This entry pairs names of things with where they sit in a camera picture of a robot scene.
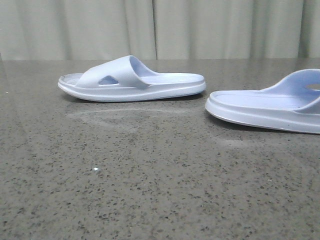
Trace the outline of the light blue slipper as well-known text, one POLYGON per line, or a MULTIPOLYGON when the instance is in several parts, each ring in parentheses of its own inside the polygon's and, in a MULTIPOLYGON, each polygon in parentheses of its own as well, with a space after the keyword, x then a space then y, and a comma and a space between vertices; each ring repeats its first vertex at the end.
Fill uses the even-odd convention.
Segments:
POLYGON ((204 77, 194 73, 152 71, 133 55, 61 76, 58 87, 65 93, 96 102, 134 102, 176 98, 201 93, 204 77))
POLYGON ((320 132, 319 69, 302 69, 262 90, 212 92, 205 108, 218 119, 252 127, 300 133, 320 132))

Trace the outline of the grey-green pleated curtain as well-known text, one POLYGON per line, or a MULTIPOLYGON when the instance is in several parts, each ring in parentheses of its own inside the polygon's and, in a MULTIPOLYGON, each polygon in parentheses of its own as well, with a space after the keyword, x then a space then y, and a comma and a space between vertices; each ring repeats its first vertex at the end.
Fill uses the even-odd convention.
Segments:
POLYGON ((3 0, 3 60, 317 58, 317 0, 3 0))

